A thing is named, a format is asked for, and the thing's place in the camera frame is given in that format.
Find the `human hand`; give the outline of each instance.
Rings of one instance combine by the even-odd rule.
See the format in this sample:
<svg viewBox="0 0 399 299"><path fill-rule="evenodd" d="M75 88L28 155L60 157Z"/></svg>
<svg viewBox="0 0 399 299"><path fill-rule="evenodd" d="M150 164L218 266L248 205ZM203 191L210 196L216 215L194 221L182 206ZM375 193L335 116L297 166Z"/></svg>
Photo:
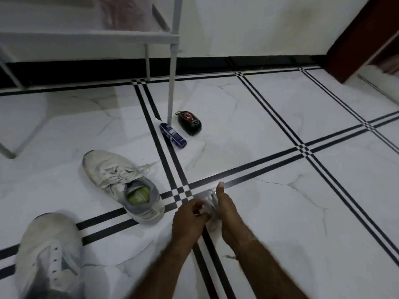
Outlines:
<svg viewBox="0 0 399 299"><path fill-rule="evenodd" d="M208 213L198 215L204 204L200 199L192 199L182 204L173 217L172 241L181 241L184 246L192 249L201 236L205 223L211 217Z"/></svg>
<svg viewBox="0 0 399 299"><path fill-rule="evenodd" d="M219 203L220 217L222 218L223 240L236 253L240 246L254 238L251 230L245 225L237 212L234 202L224 193L224 183L219 182L216 187L216 196Z"/></svg>

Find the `shoelace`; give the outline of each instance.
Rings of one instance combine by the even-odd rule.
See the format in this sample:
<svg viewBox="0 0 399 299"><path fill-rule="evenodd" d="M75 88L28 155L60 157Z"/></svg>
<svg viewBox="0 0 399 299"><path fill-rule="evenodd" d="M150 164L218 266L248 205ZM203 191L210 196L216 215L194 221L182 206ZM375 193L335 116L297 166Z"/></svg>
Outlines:
<svg viewBox="0 0 399 299"><path fill-rule="evenodd" d="M101 173L104 177L104 182L101 188L106 188L109 185L117 185L118 191L124 190L124 185L131 183L137 178L143 177L150 172L154 164L138 166L136 168L126 168L118 165L111 165L101 168Z"/></svg>

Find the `sneaker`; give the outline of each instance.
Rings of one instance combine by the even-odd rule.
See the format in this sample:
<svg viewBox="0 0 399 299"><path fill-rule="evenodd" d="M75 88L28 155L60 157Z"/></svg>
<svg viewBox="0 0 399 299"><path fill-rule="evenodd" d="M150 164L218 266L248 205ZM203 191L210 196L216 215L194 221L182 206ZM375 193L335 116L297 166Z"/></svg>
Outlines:
<svg viewBox="0 0 399 299"><path fill-rule="evenodd" d="M82 166L87 177L119 202L135 221L153 224L164 215L158 189L144 177L152 165L136 167L121 155L92 150L83 156Z"/></svg>
<svg viewBox="0 0 399 299"><path fill-rule="evenodd" d="M35 218L16 256L15 281L21 299L84 298L81 235L60 213Z"/></svg>

